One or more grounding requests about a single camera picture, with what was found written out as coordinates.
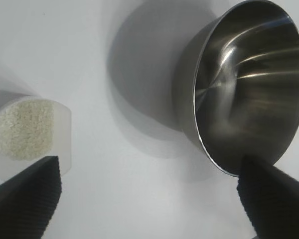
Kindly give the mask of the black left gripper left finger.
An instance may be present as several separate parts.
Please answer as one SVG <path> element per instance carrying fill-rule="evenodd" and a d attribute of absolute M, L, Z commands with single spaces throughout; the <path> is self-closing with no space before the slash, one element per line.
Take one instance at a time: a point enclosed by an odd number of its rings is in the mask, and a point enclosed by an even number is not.
<path fill-rule="evenodd" d="M 57 208 L 57 156 L 46 156 L 0 185 L 0 239 L 39 239 Z"/>

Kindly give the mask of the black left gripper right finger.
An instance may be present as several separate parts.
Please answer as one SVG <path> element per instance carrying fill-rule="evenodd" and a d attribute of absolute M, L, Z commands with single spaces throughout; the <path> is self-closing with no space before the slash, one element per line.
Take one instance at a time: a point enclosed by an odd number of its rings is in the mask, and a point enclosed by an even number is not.
<path fill-rule="evenodd" d="M 242 159 L 237 191 L 260 239 L 299 239 L 299 181 L 250 155 Z"/>

